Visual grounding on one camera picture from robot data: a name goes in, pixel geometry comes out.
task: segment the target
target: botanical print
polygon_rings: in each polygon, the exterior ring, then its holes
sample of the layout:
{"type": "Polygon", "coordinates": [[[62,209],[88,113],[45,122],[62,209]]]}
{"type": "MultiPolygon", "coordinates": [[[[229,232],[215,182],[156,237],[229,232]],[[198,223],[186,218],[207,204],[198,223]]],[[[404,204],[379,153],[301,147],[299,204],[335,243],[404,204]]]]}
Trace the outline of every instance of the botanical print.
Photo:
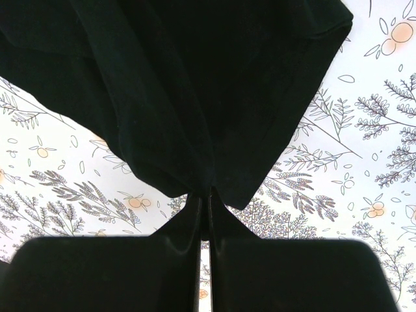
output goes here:
{"type": "Polygon", "coordinates": [[[408,83],[401,80],[400,85],[401,87],[398,87],[389,80],[384,81],[384,86],[392,96],[395,96],[396,100],[408,102],[396,106],[396,110],[406,116],[407,120],[390,117],[390,104],[378,94],[372,94],[368,99],[359,97],[356,102],[357,108],[370,116],[370,119],[360,118],[356,124],[360,131],[365,132],[363,140],[378,138],[390,128],[394,129],[401,137],[400,143],[402,145],[388,156],[391,162],[386,166],[390,172],[376,176],[375,181],[381,188],[389,187],[399,180],[403,183],[410,182],[416,172],[416,149],[412,150],[412,146],[416,146],[416,122],[412,120],[416,116],[416,99],[412,93],[416,89],[416,73],[411,75],[408,83]]]}
{"type": "Polygon", "coordinates": [[[410,279],[415,272],[414,263],[406,263],[404,247],[396,250],[388,248],[388,239],[382,230],[373,231],[369,223],[358,222],[354,225],[352,234],[369,242],[373,252],[380,258],[380,263],[387,272],[386,280],[396,293],[396,303],[407,286],[411,290],[410,279]]]}
{"type": "Polygon", "coordinates": [[[107,143],[104,140],[102,139],[90,140],[90,142],[96,146],[95,150],[92,152],[92,157],[94,157],[94,154],[98,149],[103,150],[108,154],[106,156],[103,156],[103,159],[105,159],[106,161],[109,161],[110,163],[112,162],[113,164],[116,164],[116,166],[112,168],[113,170],[120,168],[124,174],[131,173],[131,169],[129,165],[125,161],[115,156],[115,154],[113,154],[113,152],[109,149],[107,143]]]}
{"type": "MultiPolygon", "coordinates": [[[[265,239],[365,241],[398,308],[414,312],[414,0],[344,2],[353,29],[291,142],[247,208],[228,209],[265,239]]],[[[0,194],[6,262],[39,236],[149,235],[187,199],[141,182],[104,140],[2,77],[0,194]]],[[[209,242],[201,248],[200,311],[210,311],[209,242]]]]}
{"type": "Polygon", "coordinates": [[[399,240],[402,236],[406,235],[408,240],[411,242],[416,243],[416,205],[407,205],[406,206],[406,216],[409,218],[411,224],[410,226],[402,226],[402,229],[405,231],[401,236],[397,239],[399,240]]]}
{"type": "Polygon", "coordinates": [[[75,129],[67,124],[61,115],[56,117],[41,105],[32,103],[24,96],[21,96],[19,88],[13,86],[6,79],[1,78],[1,82],[3,84],[0,84],[0,92],[3,92],[0,95],[0,109],[2,109],[3,115],[7,115],[14,125],[20,125],[26,129],[34,129],[39,126],[39,119],[41,116],[50,116],[69,128],[75,129]],[[24,103],[25,106],[30,109],[21,109],[21,103],[19,102],[24,103]]]}
{"type": "Polygon", "coordinates": [[[280,165],[281,163],[277,162],[273,166],[272,171],[263,181],[257,193],[260,195],[265,193],[278,203],[281,203],[282,200],[291,200],[293,207],[301,213],[313,214],[316,212],[322,219],[326,217],[332,222],[338,217],[338,212],[334,209],[335,202],[332,198],[325,195],[315,195],[313,198],[306,194],[306,189],[314,190],[310,185],[312,183],[312,180],[309,179],[312,176],[311,174],[284,172],[280,169],[280,165]],[[292,194],[284,192],[282,189],[287,189],[292,194]]]}
{"type": "Polygon", "coordinates": [[[400,22],[393,18],[390,23],[386,22],[383,18],[379,19],[380,30],[385,34],[386,39],[382,44],[378,44],[369,49],[364,56],[375,55],[376,59],[380,55],[392,55],[397,49],[400,49],[404,43],[408,42],[414,33],[414,24],[416,16],[409,16],[414,6],[414,0],[406,5],[402,13],[402,19],[400,22]]]}
{"type": "MultiPolygon", "coordinates": [[[[81,217],[77,218],[77,212],[72,204],[64,205],[61,201],[56,203],[49,201],[46,207],[39,207],[38,203],[38,198],[22,196],[17,191],[15,197],[0,193],[0,212],[3,219],[24,220],[27,223],[29,231],[21,235],[22,244],[35,237],[74,236],[82,232],[85,222],[81,217]]],[[[3,235],[7,236],[7,233],[12,233],[4,224],[1,225],[3,235]]],[[[13,244],[13,247],[17,249],[20,246],[20,244],[13,244]]]]}
{"type": "Polygon", "coordinates": [[[259,198],[253,198],[244,210],[231,212],[253,233],[264,239],[315,239],[317,228],[307,225],[304,214],[275,213],[259,198]]]}
{"type": "Polygon", "coordinates": [[[113,223],[116,221],[125,222],[141,233],[138,225],[141,223],[135,212],[127,208],[120,200],[108,200],[104,194],[93,184],[74,183],[77,186],[73,188],[60,174],[54,171],[33,171],[31,177],[41,181],[39,184],[51,187],[52,191],[57,194],[58,198],[62,198],[69,202],[77,202],[85,213],[98,217],[99,221],[104,223],[113,223]]]}

